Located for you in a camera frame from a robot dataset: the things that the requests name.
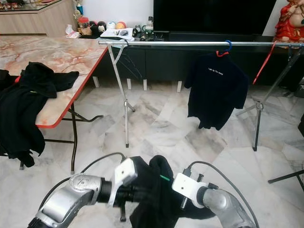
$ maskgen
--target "red table edge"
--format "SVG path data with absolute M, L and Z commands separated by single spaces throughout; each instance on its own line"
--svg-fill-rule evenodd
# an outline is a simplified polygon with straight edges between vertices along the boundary
M 61 122 L 62 118 L 66 115 L 66 113 L 67 113 L 68 109 L 71 107 L 72 103 L 76 100 L 76 98 L 81 93 L 81 91 L 82 91 L 83 87 L 85 86 L 86 82 L 91 77 L 91 74 L 93 73 L 93 71 L 95 70 L 95 68 L 97 67 L 97 65 L 99 64 L 100 60 L 104 57 L 104 55 L 105 55 L 105 53 L 106 53 L 107 50 L 108 50 L 108 47 L 105 48 L 104 52 L 101 54 L 101 56 L 99 57 L 99 59 L 97 60 L 97 62 L 93 66 L 93 68 L 91 69 L 90 73 L 88 74 L 88 77 L 86 77 L 86 79 L 82 82 L 81 86 L 79 87 L 79 89 L 77 90 L 77 92 L 74 94 L 73 98 L 68 103 L 68 105 L 66 106 L 65 110 L 62 112 L 62 114 L 58 118 L 58 120 L 53 125 L 39 125 L 39 124 L 37 124 L 36 126 L 38 128 L 55 128 L 55 127 L 57 127 L 57 125 Z

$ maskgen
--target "white marble floor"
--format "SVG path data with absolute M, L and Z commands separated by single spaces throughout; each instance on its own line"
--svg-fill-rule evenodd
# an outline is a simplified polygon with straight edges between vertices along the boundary
M 87 118 L 97 114 L 105 118 L 93 123 L 77 123 L 78 149 L 76 172 L 94 159 L 111 152 L 127 156 L 142 156 L 147 162 L 157 154 L 165 156 L 174 174 L 181 172 L 194 160 L 216 165 L 243 192 L 255 212 L 261 228 L 304 227 L 304 192 L 296 178 L 268 184 L 267 180 L 303 169 L 304 138 L 297 129 L 304 113 L 304 99 L 277 89 L 262 114 L 261 138 L 257 152 L 251 148 L 250 132 L 244 125 L 252 124 L 252 115 L 235 117 L 237 110 L 220 130 L 198 129 L 198 119 L 187 118 L 189 90 L 176 93 L 177 82 L 148 84 L 148 91 L 133 82 L 126 91 L 130 104 L 130 148 L 125 148 L 123 101 L 113 80 L 104 80 L 100 88 L 90 82 L 75 102 L 75 109 Z M 246 107 L 266 93 L 268 87 L 253 87 L 248 93 Z M 42 131 L 47 138 L 72 139 L 71 122 L 62 121 L 55 129 Z M 46 143 L 35 166 L 19 171 L 17 160 L 0 157 L 0 227 L 24 228 L 34 217 L 49 189 L 69 176 L 73 146 Z M 87 173 L 111 177 L 118 157 L 110 157 L 93 166 Z M 204 180 L 213 182 L 236 195 L 236 192 L 213 170 L 194 167 Z M 129 216 L 136 204 L 128 203 Z M 129 228 L 119 222 L 119 209 L 106 209 L 98 204 L 84 207 L 71 228 Z M 220 228 L 217 218 L 207 220 L 180 219 L 176 227 Z

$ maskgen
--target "white wall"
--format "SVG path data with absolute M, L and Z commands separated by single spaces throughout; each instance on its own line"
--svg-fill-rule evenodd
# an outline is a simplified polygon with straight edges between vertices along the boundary
M 128 27 L 144 25 L 153 16 L 153 0 L 83 0 L 83 7 L 89 20 L 124 21 Z
M 275 27 L 281 15 L 281 8 L 283 8 L 287 4 L 287 0 L 276 0 L 274 9 L 272 10 L 268 23 L 263 32 L 263 36 L 274 36 L 274 34 L 276 33 Z

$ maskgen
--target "black t-shirt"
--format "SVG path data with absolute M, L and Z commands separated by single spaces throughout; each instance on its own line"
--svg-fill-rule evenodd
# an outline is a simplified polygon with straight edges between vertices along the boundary
M 191 92 L 188 117 L 200 120 L 199 128 L 220 130 L 234 108 L 242 109 L 248 91 L 248 77 L 230 59 L 216 53 L 200 56 L 187 77 Z

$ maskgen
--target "television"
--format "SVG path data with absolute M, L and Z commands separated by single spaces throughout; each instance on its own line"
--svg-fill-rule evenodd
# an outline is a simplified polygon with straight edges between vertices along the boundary
M 154 0 L 154 31 L 260 35 L 276 0 Z

